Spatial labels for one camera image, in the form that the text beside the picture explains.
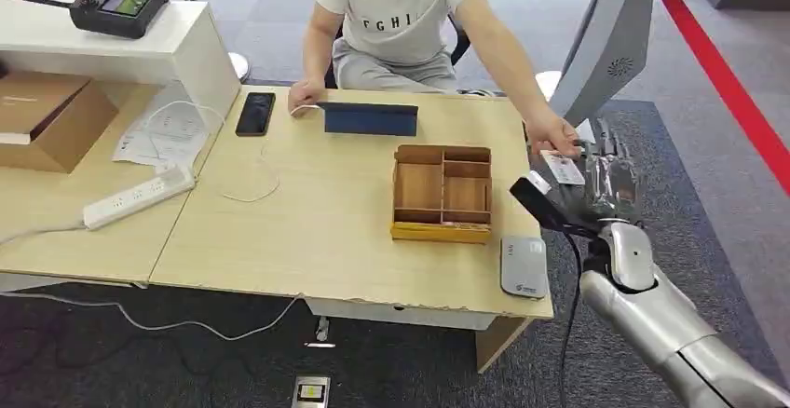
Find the electrical outlet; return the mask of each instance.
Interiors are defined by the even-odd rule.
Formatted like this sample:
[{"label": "electrical outlet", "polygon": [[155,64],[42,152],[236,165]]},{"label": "electrical outlet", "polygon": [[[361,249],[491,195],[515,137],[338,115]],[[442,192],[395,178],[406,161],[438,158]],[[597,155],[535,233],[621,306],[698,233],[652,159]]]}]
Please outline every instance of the electrical outlet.
[{"label": "electrical outlet", "polygon": [[167,169],[143,184],[87,205],[82,210],[83,222],[88,229],[98,229],[194,187],[195,176],[191,168]]}]

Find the compartment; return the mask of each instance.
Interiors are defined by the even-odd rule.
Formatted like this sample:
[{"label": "compartment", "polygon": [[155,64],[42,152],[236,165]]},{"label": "compartment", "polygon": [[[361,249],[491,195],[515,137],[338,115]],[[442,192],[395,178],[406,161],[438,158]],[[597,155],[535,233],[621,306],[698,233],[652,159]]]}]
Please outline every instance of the compartment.
[{"label": "compartment", "polygon": [[446,161],[491,163],[491,149],[486,147],[444,147]]},{"label": "compartment", "polygon": [[402,145],[395,152],[398,163],[442,164],[442,148],[435,145]]},{"label": "compartment", "polygon": [[442,220],[461,224],[491,224],[491,212],[442,211]]},{"label": "compartment", "polygon": [[396,209],[440,210],[442,165],[399,163],[394,204]]},{"label": "compartment", "polygon": [[444,177],[442,209],[451,211],[491,211],[491,179]]},{"label": "compartment", "polygon": [[440,224],[442,222],[442,212],[439,210],[395,208],[395,222]]},{"label": "compartment", "polygon": [[469,161],[444,161],[445,177],[488,178],[491,176],[491,163],[472,163]]}]

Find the person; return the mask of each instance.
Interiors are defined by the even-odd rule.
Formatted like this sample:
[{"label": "person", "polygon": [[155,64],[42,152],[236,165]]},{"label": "person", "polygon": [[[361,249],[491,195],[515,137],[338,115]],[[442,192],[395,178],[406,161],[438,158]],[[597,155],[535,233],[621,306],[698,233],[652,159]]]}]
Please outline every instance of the person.
[{"label": "person", "polygon": [[[304,78],[289,94],[295,117],[326,92],[330,61],[339,88],[456,92],[440,30],[454,15],[488,73],[524,119],[533,151],[574,155],[576,131],[548,105],[532,66],[488,0],[316,0],[304,38]],[[335,40],[341,24],[343,37]]]}]

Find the white cable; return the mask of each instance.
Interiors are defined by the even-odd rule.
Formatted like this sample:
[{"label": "white cable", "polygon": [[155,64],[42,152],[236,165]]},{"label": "white cable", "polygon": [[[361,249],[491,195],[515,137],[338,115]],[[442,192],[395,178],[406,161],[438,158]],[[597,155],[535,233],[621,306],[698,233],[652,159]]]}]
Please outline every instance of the white cable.
[{"label": "white cable", "polygon": [[280,312],[279,315],[272,322],[268,323],[266,326],[259,327],[258,329],[249,331],[249,332],[244,333],[244,334],[239,335],[239,336],[226,336],[226,335],[223,335],[221,332],[217,331],[216,329],[214,329],[213,327],[211,327],[208,324],[204,324],[202,322],[192,321],[192,320],[176,322],[176,323],[173,323],[173,324],[166,324],[164,326],[154,326],[154,327],[143,326],[141,323],[133,320],[132,317],[129,315],[129,313],[126,311],[126,309],[120,303],[115,303],[115,302],[113,302],[113,303],[83,303],[81,301],[74,301],[72,299],[60,298],[59,296],[53,296],[51,294],[46,294],[46,293],[0,292],[0,296],[5,296],[6,298],[48,299],[49,301],[56,301],[56,302],[59,302],[59,303],[71,304],[72,306],[82,306],[82,307],[117,307],[118,310],[120,310],[121,314],[124,316],[124,318],[126,318],[127,321],[129,323],[131,323],[132,326],[134,326],[134,327],[136,327],[138,329],[142,329],[144,331],[156,332],[156,331],[166,331],[168,329],[175,329],[177,327],[182,327],[182,326],[198,326],[198,327],[202,327],[203,329],[206,329],[207,331],[217,335],[218,337],[222,338],[225,341],[238,341],[238,340],[240,340],[242,338],[247,338],[250,335],[255,335],[256,333],[260,333],[260,332],[263,332],[265,330],[271,329],[272,327],[274,327],[275,324],[277,324],[280,320],[282,320],[282,317],[284,317],[285,314],[288,313],[288,310],[291,308],[291,306],[293,306],[293,304],[296,301],[298,301],[300,298],[303,297],[303,295],[301,293],[297,294],[291,300],[291,302],[282,310],[282,312]]},{"label": "white cable", "polygon": [[[196,104],[194,102],[190,102],[190,101],[173,101],[173,102],[170,102],[170,103],[168,103],[166,105],[163,105],[163,106],[157,108],[154,111],[154,113],[152,113],[145,120],[145,123],[143,124],[143,132],[146,134],[146,136],[148,137],[148,141],[151,143],[151,145],[154,147],[154,150],[157,152],[157,159],[158,160],[162,160],[162,157],[161,157],[161,155],[159,153],[159,149],[157,148],[157,145],[154,143],[153,137],[151,137],[151,133],[148,130],[148,126],[151,124],[151,121],[154,120],[154,117],[156,117],[158,114],[162,113],[163,111],[167,110],[171,106],[173,106],[175,104],[178,104],[178,103],[191,105],[191,106],[195,107],[198,110],[208,110],[208,111],[212,112],[213,114],[215,114],[217,116],[217,119],[220,121],[220,129],[225,125],[225,118],[222,115],[220,115],[219,112],[217,112],[216,110],[214,110],[211,107],[207,107],[207,106],[204,106],[204,105],[198,105],[198,104]],[[269,173],[274,177],[275,183],[271,187],[271,189],[269,189],[268,191],[264,192],[262,195],[260,195],[258,197],[254,197],[254,198],[236,197],[236,196],[233,196],[233,195],[228,194],[228,193],[221,193],[222,197],[228,198],[228,199],[233,200],[233,201],[238,201],[238,202],[241,202],[241,203],[254,203],[256,201],[260,201],[260,200],[263,200],[266,197],[269,197],[270,195],[274,194],[279,189],[279,177],[277,176],[277,173],[275,173],[274,170],[268,164],[266,164],[266,160],[264,159],[264,147],[261,147],[261,152],[259,154],[259,158],[258,159],[261,161],[261,164],[263,164],[268,169]]]},{"label": "white cable", "polygon": [[304,109],[308,109],[308,110],[320,110],[321,108],[320,108],[318,105],[299,105],[298,107],[296,107],[296,108],[294,108],[293,110],[291,110],[291,116],[293,116],[293,115],[295,115],[296,113],[298,113],[298,112],[299,112],[299,110],[304,110]]},{"label": "white cable", "polygon": [[34,236],[36,234],[44,234],[44,233],[60,233],[63,231],[78,231],[81,229],[88,229],[85,224],[83,223],[82,219],[78,222],[72,222],[70,224],[56,224],[53,226],[44,226],[41,228],[32,228],[26,229],[24,231],[20,231],[17,233],[12,233],[7,235],[3,238],[0,238],[0,245],[4,245],[9,243],[12,240],[16,240],[17,238],[24,238],[27,236]]},{"label": "white cable", "polygon": [[157,148],[157,144],[154,143],[154,138],[151,136],[151,132],[148,129],[148,126],[151,124],[151,121],[154,119],[154,117],[156,115],[162,113],[163,111],[167,110],[168,108],[170,108],[171,106],[173,106],[173,105],[175,105],[177,103],[191,105],[191,106],[195,107],[196,110],[208,110],[209,112],[211,112],[215,116],[217,116],[217,119],[220,121],[220,129],[225,126],[225,117],[220,115],[220,113],[218,111],[214,110],[211,107],[207,107],[205,105],[197,105],[196,103],[190,102],[190,101],[173,101],[173,102],[170,102],[168,104],[162,105],[161,107],[157,108],[154,111],[154,113],[152,113],[147,119],[145,119],[145,122],[142,125],[143,133],[145,133],[145,135],[148,137],[148,142],[150,142],[151,146],[154,147],[154,151],[157,152],[157,159],[160,160],[160,161],[163,160],[162,156],[159,153],[159,149]]}]

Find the person's right hand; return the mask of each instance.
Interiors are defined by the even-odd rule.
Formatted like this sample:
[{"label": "person's right hand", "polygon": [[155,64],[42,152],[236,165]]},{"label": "person's right hand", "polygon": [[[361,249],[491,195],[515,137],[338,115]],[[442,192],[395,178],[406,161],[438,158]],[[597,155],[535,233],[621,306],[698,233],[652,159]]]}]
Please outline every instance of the person's right hand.
[{"label": "person's right hand", "polygon": [[288,92],[288,111],[293,117],[300,117],[308,109],[302,108],[294,111],[300,105],[315,105],[326,94],[323,79],[302,79],[291,86]]}]

